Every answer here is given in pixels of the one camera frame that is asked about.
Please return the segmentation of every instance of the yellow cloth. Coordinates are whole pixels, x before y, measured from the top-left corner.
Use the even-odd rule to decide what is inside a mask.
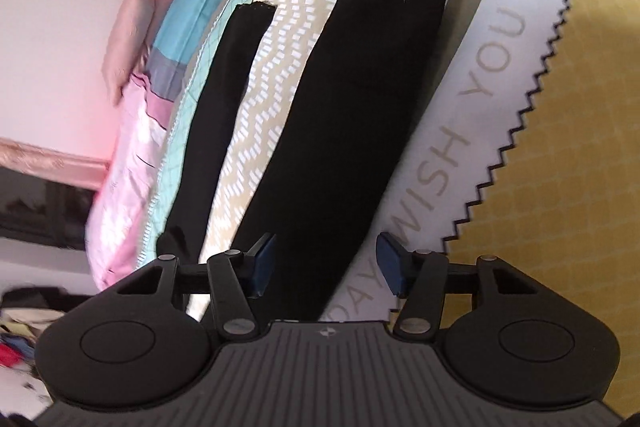
[[[612,328],[622,360],[606,402],[629,415],[640,411],[640,0],[574,0],[566,17],[527,129],[449,247],[457,263],[496,254]]]

